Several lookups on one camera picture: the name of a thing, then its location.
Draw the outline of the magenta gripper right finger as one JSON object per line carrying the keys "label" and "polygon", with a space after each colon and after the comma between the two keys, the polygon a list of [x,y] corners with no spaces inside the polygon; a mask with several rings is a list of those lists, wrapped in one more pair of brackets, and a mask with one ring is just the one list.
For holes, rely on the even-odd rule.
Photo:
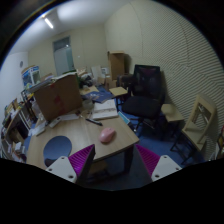
{"label": "magenta gripper right finger", "polygon": [[181,167],[168,155],[159,156],[140,145],[135,145],[135,148],[152,181],[157,181],[181,170]]}

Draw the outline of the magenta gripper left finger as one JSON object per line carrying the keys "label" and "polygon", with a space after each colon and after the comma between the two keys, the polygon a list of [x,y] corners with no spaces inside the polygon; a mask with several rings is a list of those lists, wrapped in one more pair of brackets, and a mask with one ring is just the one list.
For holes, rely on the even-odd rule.
{"label": "magenta gripper left finger", "polygon": [[69,157],[61,156],[47,171],[72,183],[84,181],[95,156],[95,145],[89,145]]}

